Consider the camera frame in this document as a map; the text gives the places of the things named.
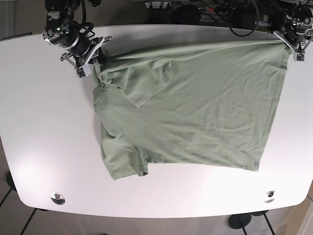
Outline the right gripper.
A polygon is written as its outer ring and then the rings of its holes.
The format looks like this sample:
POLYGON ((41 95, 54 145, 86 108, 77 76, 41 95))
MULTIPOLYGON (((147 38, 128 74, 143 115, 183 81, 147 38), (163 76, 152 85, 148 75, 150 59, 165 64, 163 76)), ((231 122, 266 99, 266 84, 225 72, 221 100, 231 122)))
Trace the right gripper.
POLYGON ((79 78, 90 75, 88 64, 106 63, 101 46, 112 37, 96 37, 93 28, 93 23, 75 21, 71 12, 51 11, 47 14, 43 39, 66 50, 60 60, 72 64, 79 78))

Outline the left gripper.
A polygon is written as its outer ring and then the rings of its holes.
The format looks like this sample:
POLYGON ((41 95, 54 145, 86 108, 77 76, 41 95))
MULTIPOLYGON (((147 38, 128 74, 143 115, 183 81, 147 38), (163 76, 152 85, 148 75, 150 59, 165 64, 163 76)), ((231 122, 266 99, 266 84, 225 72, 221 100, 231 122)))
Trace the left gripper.
POLYGON ((279 4, 269 18, 271 29, 293 50, 294 61, 305 61, 305 50, 313 40, 313 7, 305 4, 279 4))

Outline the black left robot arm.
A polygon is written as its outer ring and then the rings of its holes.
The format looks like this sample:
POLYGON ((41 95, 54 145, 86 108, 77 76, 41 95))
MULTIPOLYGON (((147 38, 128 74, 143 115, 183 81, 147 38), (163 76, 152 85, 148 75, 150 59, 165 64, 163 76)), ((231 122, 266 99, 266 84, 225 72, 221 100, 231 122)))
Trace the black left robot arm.
POLYGON ((308 45, 313 40, 313 5, 302 0, 277 0, 284 14, 281 28, 273 33, 293 52, 294 61, 305 61, 308 45))

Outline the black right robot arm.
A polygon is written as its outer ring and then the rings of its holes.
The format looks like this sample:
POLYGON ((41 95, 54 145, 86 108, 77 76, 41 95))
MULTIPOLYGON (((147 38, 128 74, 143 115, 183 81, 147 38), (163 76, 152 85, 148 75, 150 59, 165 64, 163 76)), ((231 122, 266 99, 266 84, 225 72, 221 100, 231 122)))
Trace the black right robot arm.
POLYGON ((67 61, 80 78, 91 74, 89 65, 105 62, 101 46, 111 36, 95 37, 94 24, 87 22, 86 4, 83 0, 46 0, 47 10, 43 39, 50 45, 66 50, 61 61, 67 61))

